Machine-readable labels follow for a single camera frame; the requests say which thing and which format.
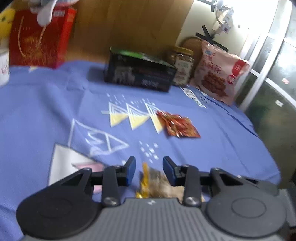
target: snack package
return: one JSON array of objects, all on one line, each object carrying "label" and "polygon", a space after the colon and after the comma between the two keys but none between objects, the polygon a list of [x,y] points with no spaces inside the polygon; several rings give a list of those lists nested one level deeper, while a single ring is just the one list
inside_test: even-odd
[{"label": "snack package", "polygon": [[216,100],[232,105],[237,79],[249,68],[246,60],[202,42],[202,59],[190,84]]},{"label": "snack package", "polygon": [[163,111],[157,111],[156,115],[160,119],[160,122],[166,125],[169,135],[200,138],[197,129],[192,125],[188,117],[173,115]]},{"label": "snack package", "polygon": [[64,63],[76,12],[55,7],[51,23],[41,27],[37,12],[17,11],[9,37],[10,65],[57,68]]},{"label": "snack package", "polygon": [[136,198],[178,198],[182,203],[184,187],[173,187],[170,185],[166,175],[156,169],[148,167],[143,163],[143,176],[139,192],[136,192]]}]

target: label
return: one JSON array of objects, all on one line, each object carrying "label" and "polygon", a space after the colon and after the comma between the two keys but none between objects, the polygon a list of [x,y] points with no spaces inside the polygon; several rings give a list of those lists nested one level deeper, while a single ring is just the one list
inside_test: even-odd
[{"label": "label", "polygon": [[279,100],[276,100],[275,102],[279,107],[282,107],[284,104],[282,102],[280,102]]},{"label": "label", "polygon": [[235,82],[235,76],[234,75],[229,75],[227,77],[227,82],[230,84],[230,85],[233,85],[233,83]]},{"label": "label", "polygon": [[237,77],[242,70],[242,68],[246,65],[247,63],[241,59],[239,59],[233,66],[232,68],[232,74]]},{"label": "label", "polygon": [[55,18],[61,18],[61,17],[64,17],[64,16],[65,16],[65,11],[59,11],[59,10],[56,10],[56,11],[54,11],[53,16],[54,16]]},{"label": "label", "polygon": [[176,85],[185,85],[188,82],[190,72],[192,69],[192,63],[177,59],[175,62],[177,73],[175,74],[174,83]]},{"label": "label", "polygon": [[142,86],[148,86],[148,87],[157,88],[158,87],[158,82],[152,81],[152,80],[142,79],[141,85]]}]

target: screw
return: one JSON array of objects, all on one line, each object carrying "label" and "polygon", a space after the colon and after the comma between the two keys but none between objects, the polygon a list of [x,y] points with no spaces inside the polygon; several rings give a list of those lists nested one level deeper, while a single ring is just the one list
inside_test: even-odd
[{"label": "screw", "polygon": [[118,200],[114,197],[106,197],[104,199],[104,203],[107,204],[108,206],[114,206],[118,204]]},{"label": "screw", "polygon": [[200,205],[200,202],[198,201],[198,199],[196,197],[189,196],[185,199],[185,202],[189,206],[199,206]]}]

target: blue tablecloth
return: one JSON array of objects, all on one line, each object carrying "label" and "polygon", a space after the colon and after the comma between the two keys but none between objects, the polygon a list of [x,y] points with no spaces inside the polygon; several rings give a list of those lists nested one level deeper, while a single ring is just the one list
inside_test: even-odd
[{"label": "blue tablecloth", "polygon": [[[252,123],[235,106],[189,86],[163,93],[105,83],[103,68],[85,61],[56,70],[11,68],[9,83],[0,88],[0,240],[22,236],[15,211],[25,197],[88,162],[123,164],[135,156],[136,173],[131,187],[121,190],[123,198],[138,188],[142,162],[161,170],[164,156],[200,171],[220,167],[280,181]],[[168,136],[157,110],[189,117],[201,138]]]}]

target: glass panel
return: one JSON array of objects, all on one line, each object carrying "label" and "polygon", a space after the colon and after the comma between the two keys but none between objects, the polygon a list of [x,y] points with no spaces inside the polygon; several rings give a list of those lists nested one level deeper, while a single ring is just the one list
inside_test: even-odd
[{"label": "glass panel", "polygon": [[296,99],[296,48],[283,42],[267,77]]},{"label": "glass panel", "polygon": [[243,102],[243,100],[246,98],[248,92],[252,88],[256,79],[257,79],[257,77],[255,75],[253,75],[252,73],[248,74],[248,76],[246,77],[246,79],[244,81],[244,85],[240,88],[241,91],[235,100],[235,103],[237,104],[237,106],[239,106]]},{"label": "glass panel", "polygon": [[258,39],[256,39],[255,41],[252,42],[251,47],[250,47],[249,51],[247,52],[247,54],[246,54],[246,56],[244,58],[245,60],[250,59],[250,57],[251,57],[251,55],[252,55],[252,53],[253,53],[253,51],[254,51],[254,49],[256,47],[257,42],[258,42]]},{"label": "glass panel", "polygon": [[296,45],[296,6],[293,5],[286,38]]},{"label": "glass panel", "polygon": [[260,53],[253,65],[253,70],[255,70],[256,72],[260,73],[268,56],[269,53],[271,51],[272,45],[274,43],[274,40],[272,38],[267,37],[262,49],[260,50]]},{"label": "glass panel", "polygon": [[277,163],[285,185],[296,168],[296,110],[264,82],[246,115]]},{"label": "glass panel", "polygon": [[287,0],[279,0],[278,6],[276,9],[276,14],[274,16],[274,20],[269,30],[269,33],[273,36],[276,36],[280,30],[281,17],[282,17],[282,13],[284,12],[286,2]]}]

